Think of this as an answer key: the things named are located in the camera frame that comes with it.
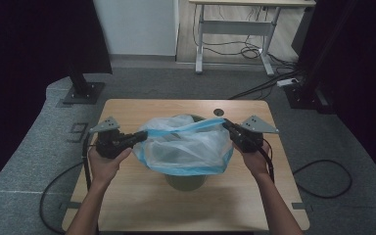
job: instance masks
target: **standing desk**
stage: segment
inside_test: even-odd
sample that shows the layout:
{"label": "standing desk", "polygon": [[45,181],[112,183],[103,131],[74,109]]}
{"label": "standing desk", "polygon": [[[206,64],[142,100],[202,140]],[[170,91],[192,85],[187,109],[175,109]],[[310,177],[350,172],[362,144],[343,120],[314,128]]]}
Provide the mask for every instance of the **standing desk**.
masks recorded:
{"label": "standing desk", "polygon": [[[203,72],[203,34],[235,34],[235,35],[260,35],[266,36],[266,40],[259,49],[259,55],[263,62],[267,75],[273,76],[273,68],[267,57],[268,48],[277,25],[277,20],[282,7],[314,7],[314,0],[189,0],[190,3],[201,5],[201,13],[198,23],[199,41],[197,46],[197,58],[195,62],[196,73]],[[264,6],[275,7],[275,13],[271,22],[229,22],[204,20],[204,8],[206,5],[228,6]]]}
{"label": "standing desk", "polygon": [[[114,117],[120,131],[133,133],[151,118],[181,114],[214,118],[213,111],[222,109],[224,118],[240,123],[257,115],[274,126],[264,101],[218,100],[109,100],[100,121]],[[272,146],[276,187],[303,230],[309,228],[306,211],[277,134],[264,134]],[[84,171],[81,171],[72,204],[82,202],[87,193]],[[77,212],[69,208],[63,228],[67,229]],[[259,188],[234,151],[227,170],[207,177],[199,189],[190,192],[169,186],[162,173],[152,171],[131,154],[120,165],[120,171],[106,192],[99,217],[101,231],[261,231],[267,230]]]}

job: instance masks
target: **hand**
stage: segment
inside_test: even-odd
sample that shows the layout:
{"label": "hand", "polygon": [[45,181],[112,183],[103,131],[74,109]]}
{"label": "hand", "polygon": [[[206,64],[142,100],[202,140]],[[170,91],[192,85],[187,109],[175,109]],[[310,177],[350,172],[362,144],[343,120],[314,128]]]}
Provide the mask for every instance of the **hand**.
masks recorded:
{"label": "hand", "polygon": [[93,182],[102,183],[108,186],[118,172],[120,163],[125,160],[131,153],[131,149],[123,150],[115,159],[103,158],[97,153],[96,148],[92,147],[88,152],[90,160]]}
{"label": "hand", "polygon": [[[262,156],[259,151],[255,153],[243,153],[234,143],[233,146],[241,153],[241,155],[243,156],[244,164],[254,177],[257,177],[261,173],[268,174],[266,166],[267,162],[264,159],[264,156]],[[263,141],[262,148],[266,151],[266,153],[268,153],[269,146],[265,141]]]}

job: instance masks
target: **table leg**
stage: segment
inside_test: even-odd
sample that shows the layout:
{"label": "table leg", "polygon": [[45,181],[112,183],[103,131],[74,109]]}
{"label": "table leg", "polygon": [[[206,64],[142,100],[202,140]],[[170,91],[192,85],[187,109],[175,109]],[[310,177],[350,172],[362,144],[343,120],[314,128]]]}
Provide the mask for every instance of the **table leg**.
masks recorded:
{"label": "table leg", "polygon": [[276,7],[276,11],[274,13],[273,20],[271,21],[271,26],[270,26],[270,30],[267,35],[267,38],[264,41],[264,45],[262,49],[258,50],[260,52],[261,61],[263,62],[264,68],[268,76],[274,76],[273,68],[271,67],[269,58],[267,57],[267,52],[270,46],[271,39],[273,38],[274,29],[277,26],[277,20],[279,19],[279,15],[280,15],[280,7]]}
{"label": "table leg", "polygon": [[204,7],[205,7],[205,5],[201,5],[201,14],[200,14],[200,20],[199,20],[199,23],[198,23],[197,60],[195,62],[195,72],[196,73],[203,73],[203,24],[204,24]]}

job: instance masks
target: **white wall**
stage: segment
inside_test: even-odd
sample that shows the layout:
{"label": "white wall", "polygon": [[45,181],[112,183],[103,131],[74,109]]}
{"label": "white wall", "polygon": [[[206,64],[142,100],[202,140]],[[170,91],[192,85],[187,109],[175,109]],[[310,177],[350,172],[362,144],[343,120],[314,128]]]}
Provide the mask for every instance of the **white wall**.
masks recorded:
{"label": "white wall", "polygon": [[94,0],[109,54],[175,56],[178,0]]}

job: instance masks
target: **transparent plastic bag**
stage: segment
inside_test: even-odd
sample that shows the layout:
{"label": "transparent plastic bag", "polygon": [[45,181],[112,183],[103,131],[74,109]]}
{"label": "transparent plastic bag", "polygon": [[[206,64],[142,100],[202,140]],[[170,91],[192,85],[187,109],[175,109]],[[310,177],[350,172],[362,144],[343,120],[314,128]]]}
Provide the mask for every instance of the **transparent plastic bag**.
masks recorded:
{"label": "transparent plastic bag", "polygon": [[233,154],[223,118],[194,122],[191,116],[157,117],[139,130],[148,139],[133,148],[146,167],[170,175],[223,173]]}

